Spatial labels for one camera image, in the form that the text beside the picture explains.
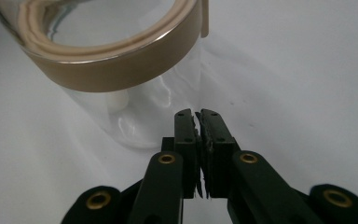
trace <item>tan rim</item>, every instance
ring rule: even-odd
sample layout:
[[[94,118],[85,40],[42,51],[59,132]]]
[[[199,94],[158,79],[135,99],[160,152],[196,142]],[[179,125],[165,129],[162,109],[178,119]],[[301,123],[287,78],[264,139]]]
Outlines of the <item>tan rim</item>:
[[[54,82],[76,91],[118,91],[157,77],[177,64],[208,33],[207,0],[175,0],[155,25],[129,39],[95,47],[52,42],[45,25],[55,1],[21,5],[19,30],[24,50]]]

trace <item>white backdrop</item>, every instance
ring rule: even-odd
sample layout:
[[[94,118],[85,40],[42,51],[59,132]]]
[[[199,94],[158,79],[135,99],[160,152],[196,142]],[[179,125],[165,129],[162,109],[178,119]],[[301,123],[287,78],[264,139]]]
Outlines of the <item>white backdrop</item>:
[[[358,195],[358,1],[210,1],[202,106],[295,189]],[[0,24],[0,224],[59,223],[86,189],[125,189],[156,151],[125,150]],[[184,223],[229,223],[224,200]]]

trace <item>clear plastic container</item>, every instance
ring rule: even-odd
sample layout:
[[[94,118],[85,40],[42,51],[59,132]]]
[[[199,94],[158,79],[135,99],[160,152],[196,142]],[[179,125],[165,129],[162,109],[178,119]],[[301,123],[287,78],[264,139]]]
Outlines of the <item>clear plastic container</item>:
[[[198,110],[207,0],[0,0],[24,52],[117,142],[156,148]]]

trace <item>beige plastic band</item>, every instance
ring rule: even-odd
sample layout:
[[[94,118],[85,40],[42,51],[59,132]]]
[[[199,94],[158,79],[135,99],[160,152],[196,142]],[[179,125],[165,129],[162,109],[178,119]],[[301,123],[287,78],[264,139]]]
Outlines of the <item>beige plastic band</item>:
[[[46,35],[54,12],[45,8],[57,2],[28,0],[21,5],[19,30],[24,51],[57,84],[76,91],[119,91],[161,75],[185,57],[200,33],[208,34],[203,24],[207,2],[175,0],[160,21],[138,35],[107,45],[72,47]]]

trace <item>brass screw insert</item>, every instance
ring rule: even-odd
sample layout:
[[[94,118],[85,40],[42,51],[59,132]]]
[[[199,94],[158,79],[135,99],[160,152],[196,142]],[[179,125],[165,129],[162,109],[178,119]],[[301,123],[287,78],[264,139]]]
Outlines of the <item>brass screw insert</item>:
[[[256,163],[258,161],[257,156],[250,153],[243,153],[241,156],[241,161],[246,163]]]
[[[328,202],[338,207],[349,208],[353,205],[350,197],[334,189],[325,190],[324,197]]]
[[[97,210],[107,206],[110,203],[110,200],[110,194],[107,191],[102,190],[89,196],[86,202],[86,206],[90,210]]]
[[[171,164],[175,162],[175,157],[173,155],[170,154],[165,154],[162,155],[158,158],[158,161],[163,163],[163,164]]]

